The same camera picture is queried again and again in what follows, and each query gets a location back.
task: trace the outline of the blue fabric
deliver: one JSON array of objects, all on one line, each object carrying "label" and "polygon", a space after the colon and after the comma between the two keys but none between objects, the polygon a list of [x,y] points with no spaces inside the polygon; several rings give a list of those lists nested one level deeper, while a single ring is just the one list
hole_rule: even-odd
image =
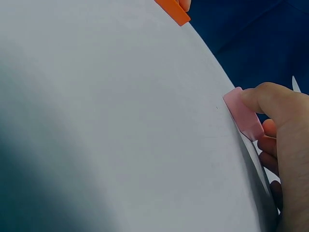
[{"label": "blue fabric", "polygon": [[309,0],[192,0],[189,15],[235,86],[294,75],[309,94]]}]

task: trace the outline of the hand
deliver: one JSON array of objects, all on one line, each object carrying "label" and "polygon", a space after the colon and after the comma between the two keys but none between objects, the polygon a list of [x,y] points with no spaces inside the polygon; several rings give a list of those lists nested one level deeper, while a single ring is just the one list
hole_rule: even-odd
[{"label": "hand", "polygon": [[191,0],[176,0],[179,5],[186,11],[188,12],[190,9],[190,5],[191,5]]},{"label": "hand", "polygon": [[266,136],[258,141],[261,163],[280,177],[271,190],[282,218],[278,229],[309,231],[309,96],[273,83],[242,93],[242,100],[264,122]]}]

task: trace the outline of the fingernail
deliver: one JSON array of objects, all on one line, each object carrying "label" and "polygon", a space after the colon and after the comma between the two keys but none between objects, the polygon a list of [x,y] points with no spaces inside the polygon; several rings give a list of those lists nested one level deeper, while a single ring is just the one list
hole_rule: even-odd
[{"label": "fingernail", "polygon": [[248,88],[248,89],[245,89],[241,92],[241,98],[243,100],[247,100],[247,99],[250,99],[251,96],[253,94],[253,88]]}]

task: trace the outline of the finger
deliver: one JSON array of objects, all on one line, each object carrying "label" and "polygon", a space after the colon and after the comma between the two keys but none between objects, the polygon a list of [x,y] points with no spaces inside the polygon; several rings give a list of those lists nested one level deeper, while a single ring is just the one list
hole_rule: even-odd
[{"label": "finger", "polygon": [[257,147],[274,158],[277,158],[277,139],[263,136],[257,141]]},{"label": "finger", "polygon": [[256,88],[246,89],[241,97],[250,109],[265,113],[273,119],[277,129],[300,111],[303,112],[309,98],[274,83],[263,83]]},{"label": "finger", "polygon": [[273,156],[262,151],[259,158],[264,167],[279,177],[278,161]]},{"label": "finger", "polygon": [[179,4],[184,11],[188,12],[190,9],[191,0],[179,0]]},{"label": "finger", "polygon": [[275,202],[276,207],[280,210],[280,212],[282,212],[283,195],[282,195],[281,184],[278,181],[274,180],[270,184],[270,191],[271,191],[271,194],[274,198],[274,202]]},{"label": "finger", "polygon": [[273,137],[273,138],[277,137],[276,125],[272,119],[265,120],[263,123],[263,128],[267,136]]}]

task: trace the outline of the orange object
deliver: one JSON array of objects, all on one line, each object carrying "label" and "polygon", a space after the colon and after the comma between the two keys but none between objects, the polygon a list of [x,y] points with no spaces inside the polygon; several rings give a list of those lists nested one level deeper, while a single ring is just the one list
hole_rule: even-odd
[{"label": "orange object", "polygon": [[178,2],[176,2],[176,0],[155,0],[155,2],[158,3],[159,6],[161,6],[179,26],[182,26],[191,20],[189,15],[183,10]]}]

